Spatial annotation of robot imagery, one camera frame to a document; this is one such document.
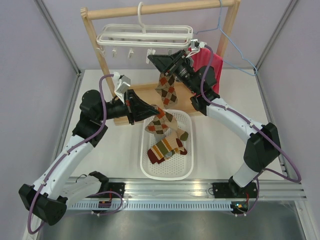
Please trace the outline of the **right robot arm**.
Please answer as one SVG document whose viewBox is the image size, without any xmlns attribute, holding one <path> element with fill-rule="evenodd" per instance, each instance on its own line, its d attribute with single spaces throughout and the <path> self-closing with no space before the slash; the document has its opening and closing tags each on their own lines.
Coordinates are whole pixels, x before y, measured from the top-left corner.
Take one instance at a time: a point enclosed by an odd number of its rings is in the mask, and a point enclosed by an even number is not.
<svg viewBox="0 0 320 240">
<path fill-rule="evenodd" d="M 240 197 L 256 176 L 280 155 L 280 139 L 277 127 L 247 118 L 227 104 L 213 89 L 217 83 L 212 66 L 212 53 L 207 65 L 195 71 L 186 51 L 173 54 L 149 55 L 148 60 L 166 77 L 175 76 L 191 92 L 193 108 L 203 115 L 217 120 L 235 133 L 245 144 L 243 164 L 228 180 L 228 191 Z"/>
</svg>

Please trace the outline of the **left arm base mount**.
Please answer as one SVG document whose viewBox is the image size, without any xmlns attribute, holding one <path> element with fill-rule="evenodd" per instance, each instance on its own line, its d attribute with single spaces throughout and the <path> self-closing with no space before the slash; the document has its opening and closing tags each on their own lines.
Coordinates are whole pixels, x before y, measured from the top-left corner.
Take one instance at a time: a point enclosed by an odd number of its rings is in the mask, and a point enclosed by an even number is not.
<svg viewBox="0 0 320 240">
<path fill-rule="evenodd" d="M 119 199 L 120 197 L 115 193 L 119 194 L 121 197 L 125 193 L 125 183 L 124 182 L 110 182 L 110 179 L 104 174 L 93 171 L 88 174 L 88 176 L 95 177 L 100 182 L 100 188 L 97 193 L 90 195 L 92 198 L 107 198 L 107 199 Z"/>
</svg>

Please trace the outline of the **beige striped sock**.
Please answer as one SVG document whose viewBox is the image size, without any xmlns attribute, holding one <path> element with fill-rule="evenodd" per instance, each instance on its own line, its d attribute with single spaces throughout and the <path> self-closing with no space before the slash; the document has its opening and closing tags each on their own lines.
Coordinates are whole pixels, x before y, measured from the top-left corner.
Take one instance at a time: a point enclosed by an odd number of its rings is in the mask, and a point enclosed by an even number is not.
<svg viewBox="0 0 320 240">
<path fill-rule="evenodd" d="M 172 150 L 172 154 L 179 154 L 179 155 L 187 155 L 188 151 L 185 149 L 185 147 L 183 146 L 183 143 L 181 142 L 180 139 L 176 139 L 176 143 L 177 143 L 177 147 L 175 147 Z"/>
<path fill-rule="evenodd" d="M 182 144 L 189 138 L 189 133 L 180 128 L 177 131 L 172 131 L 170 135 L 166 136 L 155 145 L 153 145 L 148 151 L 147 156 L 151 164 L 161 164 L 167 159 L 164 156 L 177 147 L 176 139 L 179 139 Z"/>
</svg>

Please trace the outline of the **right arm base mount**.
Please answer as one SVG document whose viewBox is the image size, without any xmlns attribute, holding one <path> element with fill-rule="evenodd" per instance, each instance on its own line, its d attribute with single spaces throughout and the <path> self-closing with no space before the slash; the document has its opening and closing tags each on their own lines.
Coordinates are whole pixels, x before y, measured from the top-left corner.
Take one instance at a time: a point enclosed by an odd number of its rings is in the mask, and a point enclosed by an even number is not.
<svg viewBox="0 0 320 240">
<path fill-rule="evenodd" d="M 256 206 L 260 183 L 253 180 L 245 187 L 239 187 L 231 179 L 228 182 L 214 182 L 211 187 L 215 199 L 231 200 L 231 213 L 235 217 L 246 217 Z"/>
</svg>

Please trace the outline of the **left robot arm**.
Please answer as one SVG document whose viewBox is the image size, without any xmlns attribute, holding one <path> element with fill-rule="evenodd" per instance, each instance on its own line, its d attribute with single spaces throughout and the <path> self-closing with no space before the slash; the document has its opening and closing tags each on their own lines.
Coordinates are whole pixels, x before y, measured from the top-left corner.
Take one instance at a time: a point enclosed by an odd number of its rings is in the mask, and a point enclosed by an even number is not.
<svg viewBox="0 0 320 240">
<path fill-rule="evenodd" d="M 80 200 L 96 195 L 108 195 L 109 178 L 98 171 L 89 173 L 73 185 L 65 184 L 80 162 L 98 145 L 107 131 L 106 120 L 127 117 L 130 124 L 143 121 L 159 113 L 152 105 L 141 100 L 134 90 L 120 99 L 106 102 L 97 90 L 82 96 L 80 118 L 64 150 L 48 170 L 33 184 L 23 184 L 19 196 L 29 211 L 44 223 L 53 226 L 65 215 L 67 209 Z"/>
</svg>

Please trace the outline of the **grey sock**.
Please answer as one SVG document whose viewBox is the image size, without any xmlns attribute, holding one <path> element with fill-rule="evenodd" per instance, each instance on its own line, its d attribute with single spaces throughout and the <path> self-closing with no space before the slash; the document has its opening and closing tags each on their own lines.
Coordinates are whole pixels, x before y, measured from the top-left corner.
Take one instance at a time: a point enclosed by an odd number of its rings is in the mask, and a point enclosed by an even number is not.
<svg viewBox="0 0 320 240">
<path fill-rule="evenodd" d="M 174 151 L 170 151 L 170 152 L 168 152 L 168 153 L 164 156 L 164 158 L 165 158 L 166 160 L 168 160 L 168 159 L 170 159 L 174 154 L 175 154 Z"/>
</svg>

